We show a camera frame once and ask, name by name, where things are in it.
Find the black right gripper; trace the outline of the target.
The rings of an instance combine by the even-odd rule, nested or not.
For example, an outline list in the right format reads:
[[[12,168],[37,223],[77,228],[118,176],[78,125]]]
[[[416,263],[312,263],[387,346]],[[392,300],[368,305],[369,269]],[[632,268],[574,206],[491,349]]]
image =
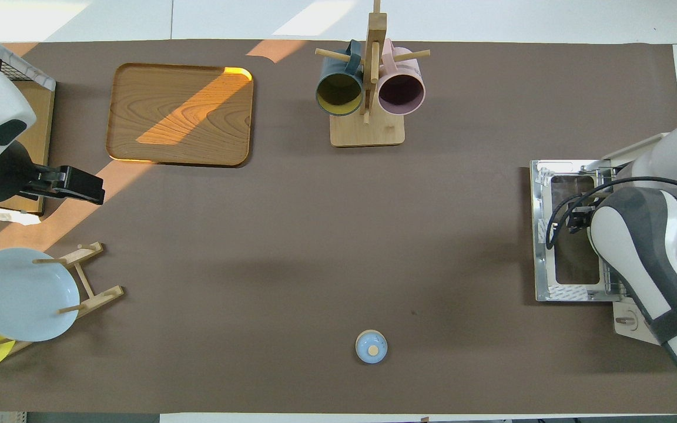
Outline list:
[[[567,210],[566,228],[569,233],[577,233],[590,226],[597,204],[597,198],[576,201],[576,207]]]

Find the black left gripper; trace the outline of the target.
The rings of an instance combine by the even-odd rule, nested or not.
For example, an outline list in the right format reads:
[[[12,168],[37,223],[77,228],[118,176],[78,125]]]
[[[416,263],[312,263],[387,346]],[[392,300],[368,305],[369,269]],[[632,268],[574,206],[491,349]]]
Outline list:
[[[73,166],[35,165],[35,171],[35,176],[21,189],[21,196],[24,198],[65,199],[70,197],[92,204],[104,203],[104,180],[94,174]]]

